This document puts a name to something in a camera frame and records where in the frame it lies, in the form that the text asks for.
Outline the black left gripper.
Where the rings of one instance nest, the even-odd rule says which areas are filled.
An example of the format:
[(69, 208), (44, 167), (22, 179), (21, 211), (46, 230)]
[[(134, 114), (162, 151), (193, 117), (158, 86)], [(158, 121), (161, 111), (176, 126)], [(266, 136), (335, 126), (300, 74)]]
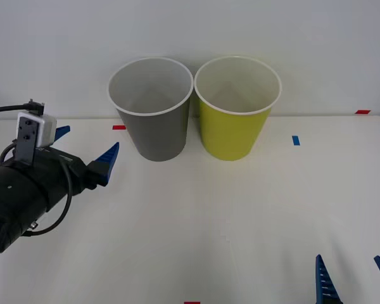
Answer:
[[(59, 140), (69, 132), (69, 125), (58, 127), (54, 140)], [(66, 165), (68, 170), (73, 196), (86, 189), (95, 189), (98, 185), (107, 186), (119, 148), (120, 143), (116, 142), (87, 166), (79, 157), (66, 152), (53, 148), (37, 148), (34, 158), (34, 184), (39, 194), (34, 196), (34, 208), (50, 211), (68, 194), (67, 174), (62, 165)]]

